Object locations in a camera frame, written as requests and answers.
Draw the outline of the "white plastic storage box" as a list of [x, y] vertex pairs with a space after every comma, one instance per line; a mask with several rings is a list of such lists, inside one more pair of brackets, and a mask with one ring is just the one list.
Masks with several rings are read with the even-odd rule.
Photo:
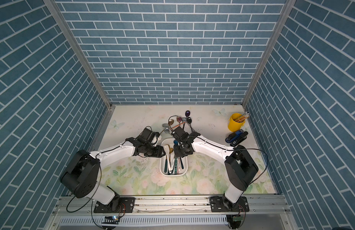
[[173, 163], [173, 170], [171, 173], [168, 172], [168, 167], [167, 167], [167, 161], [166, 161], [166, 156], [163, 156], [160, 159], [160, 172], [162, 175], [167, 176], [167, 177], [177, 177], [177, 176], [183, 176], [187, 173], [188, 171], [188, 157], [184, 158], [176, 158], [173, 147], [174, 147], [174, 139], [169, 138], [165, 139], [162, 141], [160, 144], [162, 147], [165, 145], [170, 146], [170, 155], [171, 155], [171, 162]]

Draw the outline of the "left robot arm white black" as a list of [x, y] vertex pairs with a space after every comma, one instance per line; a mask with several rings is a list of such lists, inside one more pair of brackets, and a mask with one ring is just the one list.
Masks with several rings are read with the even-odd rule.
[[108, 205], [117, 193], [101, 183], [107, 166], [132, 156], [161, 158], [165, 155], [164, 147], [136, 138], [127, 138], [125, 142], [104, 150], [80, 150], [62, 172], [60, 182], [77, 198], [87, 197]]

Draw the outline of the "white ceramic spoon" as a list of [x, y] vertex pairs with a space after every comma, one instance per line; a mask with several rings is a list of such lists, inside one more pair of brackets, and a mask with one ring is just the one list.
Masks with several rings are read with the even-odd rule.
[[164, 146], [164, 151], [166, 153], [166, 161], [167, 161], [168, 172], [171, 173], [172, 170], [173, 170], [173, 163], [171, 162], [170, 146], [169, 145], [165, 145]]

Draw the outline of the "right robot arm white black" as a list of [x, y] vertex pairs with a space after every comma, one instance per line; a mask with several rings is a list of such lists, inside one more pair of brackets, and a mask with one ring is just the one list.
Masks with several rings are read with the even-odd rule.
[[221, 145], [204, 138], [197, 132], [173, 131], [173, 137], [178, 142], [174, 148], [175, 154], [186, 157], [195, 152], [205, 154], [225, 166], [230, 182], [224, 193], [225, 199], [235, 204], [259, 171], [259, 168], [248, 150], [243, 146], [235, 148]]

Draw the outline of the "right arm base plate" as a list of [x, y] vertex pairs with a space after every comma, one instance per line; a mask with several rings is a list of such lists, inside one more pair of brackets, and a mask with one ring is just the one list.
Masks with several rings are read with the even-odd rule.
[[211, 196], [209, 198], [211, 212], [249, 212], [248, 201], [241, 196], [236, 203], [232, 203], [223, 196]]

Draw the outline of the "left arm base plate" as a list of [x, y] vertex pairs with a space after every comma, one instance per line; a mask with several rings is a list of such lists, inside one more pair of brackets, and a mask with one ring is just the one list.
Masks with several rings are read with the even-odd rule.
[[115, 197], [107, 205], [96, 203], [94, 213], [132, 213], [135, 205], [135, 197]]

